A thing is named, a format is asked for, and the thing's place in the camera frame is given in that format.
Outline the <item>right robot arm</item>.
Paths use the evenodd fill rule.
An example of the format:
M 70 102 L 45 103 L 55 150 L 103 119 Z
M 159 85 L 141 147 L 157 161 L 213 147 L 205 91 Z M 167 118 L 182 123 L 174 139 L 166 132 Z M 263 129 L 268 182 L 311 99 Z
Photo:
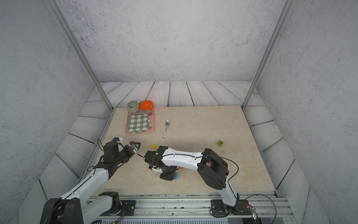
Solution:
M 166 181 L 175 178 L 177 168 L 197 171 L 207 186 L 218 190 L 229 209 L 238 211 L 240 196 L 231 186 L 228 164 L 213 150 L 190 153 L 160 146 L 156 151 L 147 151 L 144 159 L 149 169 L 160 170 L 160 178 Z

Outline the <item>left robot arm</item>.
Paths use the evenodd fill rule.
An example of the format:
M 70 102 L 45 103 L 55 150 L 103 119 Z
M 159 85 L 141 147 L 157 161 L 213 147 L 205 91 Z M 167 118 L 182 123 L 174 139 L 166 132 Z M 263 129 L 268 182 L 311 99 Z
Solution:
M 69 192 L 60 198 L 48 200 L 43 208 L 40 222 L 42 224 L 91 224 L 100 215 L 119 215 L 118 221 L 125 216 L 125 207 L 118 193 L 104 192 L 95 201 L 88 199 L 117 171 L 127 163 L 140 149 L 141 143 L 130 142 L 123 146 L 119 138 L 114 138 L 103 147 L 104 154 L 97 165 Z

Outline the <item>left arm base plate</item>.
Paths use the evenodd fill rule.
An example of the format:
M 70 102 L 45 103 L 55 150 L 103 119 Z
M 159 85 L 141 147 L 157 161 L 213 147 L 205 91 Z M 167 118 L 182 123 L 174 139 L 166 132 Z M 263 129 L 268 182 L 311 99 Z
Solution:
M 121 200 L 114 209 L 104 212 L 101 216 L 134 216 L 136 200 Z

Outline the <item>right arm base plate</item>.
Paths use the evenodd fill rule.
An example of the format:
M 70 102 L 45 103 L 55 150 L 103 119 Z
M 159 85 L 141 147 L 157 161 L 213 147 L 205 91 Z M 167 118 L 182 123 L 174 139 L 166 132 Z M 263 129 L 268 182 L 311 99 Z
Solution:
M 238 200 L 234 207 L 223 203 L 220 199 L 211 200 L 211 214 L 215 217 L 226 215 L 248 216 L 252 214 L 250 205 L 247 200 Z

